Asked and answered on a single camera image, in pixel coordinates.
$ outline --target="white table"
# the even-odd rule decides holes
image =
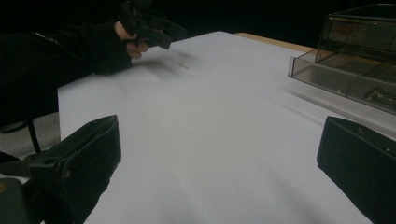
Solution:
[[[59,89],[62,139],[119,117],[122,161],[86,223],[370,223],[317,167],[321,132],[335,116],[396,136],[395,116],[288,77],[302,54],[216,32]]]

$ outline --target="transparent plastic box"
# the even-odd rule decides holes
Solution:
[[[396,5],[327,15],[318,47],[290,59],[289,77],[396,115]]]

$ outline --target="wooden surface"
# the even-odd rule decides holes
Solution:
[[[303,51],[303,52],[308,52],[308,51],[312,50],[312,48],[309,48],[306,46],[291,44],[288,42],[275,40],[275,39],[271,39],[271,38],[267,38],[267,37],[262,37],[259,35],[251,35],[251,34],[247,34],[247,33],[236,33],[235,35],[240,35],[242,37],[261,41],[261,42],[268,43],[268,44],[278,45],[280,47],[284,47],[284,48],[288,48],[288,49],[296,49],[296,50]]]

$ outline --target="dark background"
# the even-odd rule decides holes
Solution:
[[[0,33],[45,32],[65,23],[104,22],[117,14],[121,2],[2,0]],[[243,32],[314,48],[327,14],[375,3],[396,0],[154,0],[151,8],[185,27],[188,37],[216,31]]]

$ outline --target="hand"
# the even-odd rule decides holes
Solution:
[[[116,21],[116,23],[114,23],[114,29],[121,41],[133,40],[137,37],[137,35],[129,35],[119,21]],[[126,44],[126,51],[128,55],[133,59],[141,58],[142,53],[148,50],[149,45],[144,41],[140,42],[138,46],[136,45],[136,43],[133,42],[129,42]]]

